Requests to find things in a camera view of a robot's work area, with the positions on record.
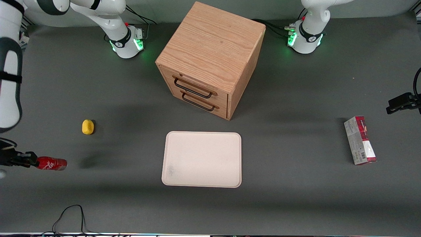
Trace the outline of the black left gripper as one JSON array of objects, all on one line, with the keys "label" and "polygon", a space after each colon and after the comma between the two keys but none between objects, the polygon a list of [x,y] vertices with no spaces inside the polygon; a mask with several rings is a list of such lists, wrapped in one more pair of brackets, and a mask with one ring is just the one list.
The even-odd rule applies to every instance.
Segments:
[{"label": "black left gripper", "polygon": [[421,97],[420,94],[413,95],[410,92],[403,93],[388,101],[386,112],[391,115],[398,111],[418,109],[421,114]]}]

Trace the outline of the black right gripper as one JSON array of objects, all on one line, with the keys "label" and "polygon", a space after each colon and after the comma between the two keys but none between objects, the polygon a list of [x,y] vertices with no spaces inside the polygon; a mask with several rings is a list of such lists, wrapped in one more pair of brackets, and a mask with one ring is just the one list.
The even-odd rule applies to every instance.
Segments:
[{"label": "black right gripper", "polygon": [[24,168],[38,167],[37,155],[32,152],[21,153],[16,151],[17,143],[6,138],[0,138],[0,165],[22,166]]}]

